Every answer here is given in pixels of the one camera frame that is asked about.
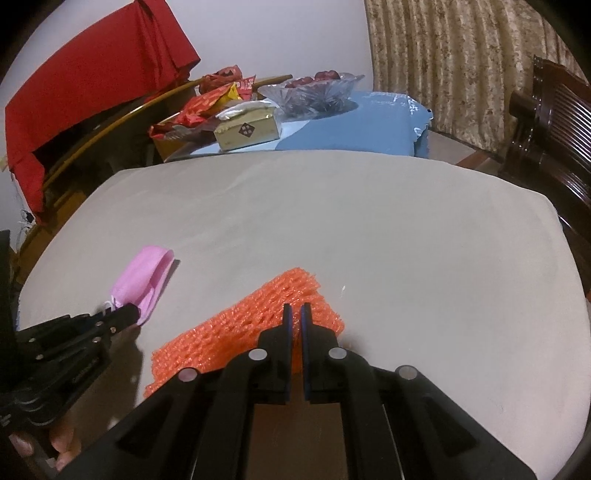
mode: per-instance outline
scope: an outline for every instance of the finger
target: finger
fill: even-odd
[[[74,439],[74,427],[66,415],[60,418],[49,429],[49,441],[58,452],[64,453],[70,449]]]
[[[21,457],[30,457],[34,453],[33,437],[26,432],[16,432],[10,435],[10,441]]]
[[[80,439],[74,436],[70,445],[70,450],[64,453],[60,453],[56,460],[56,469],[61,472],[63,468],[70,463],[76,456],[82,451],[82,443]]]

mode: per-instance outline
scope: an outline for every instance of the dark wooden chair back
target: dark wooden chair back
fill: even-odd
[[[509,113],[518,124],[499,176],[550,199],[588,292],[591,88],[563,66],[535,57],[532,95],[514,92]]]

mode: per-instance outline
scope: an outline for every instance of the metal screw head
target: metal screw head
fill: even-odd
[[[347,350],[339,346],[335,346],[329,350],[329,357],[334,360],[342,360],[347,356]]]
[[[178,379],[181,382],[192,382],[197,378],[197,375],[197,370],[195,370],[194,368],[183,368],[178,373]]]
[[[248,352],[248,358],[254,360],[255,362],[259,362],[267,358],[267,351],[263,348],[254,348]]]
[[[411,367],[410,365],[404,365],[398,370],[398,375],[405,380],[414,380],[417,377],[418,372],[416,368]]]

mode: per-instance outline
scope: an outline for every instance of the blue cloth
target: blue cloth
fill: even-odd
[[[433,119],[431,110],[403,93],[353,92],[351,100],[357,108],[312,120],[275,149],[427,156],[426,134],[421,136]]]

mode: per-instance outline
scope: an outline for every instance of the fingernail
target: fingernail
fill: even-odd
[[[16,448],[20,456],[29,457],[33,454],[33,445],[30,442],[19,437],[17,434],[10,435],[10,441],[12,442],[14,448]]]

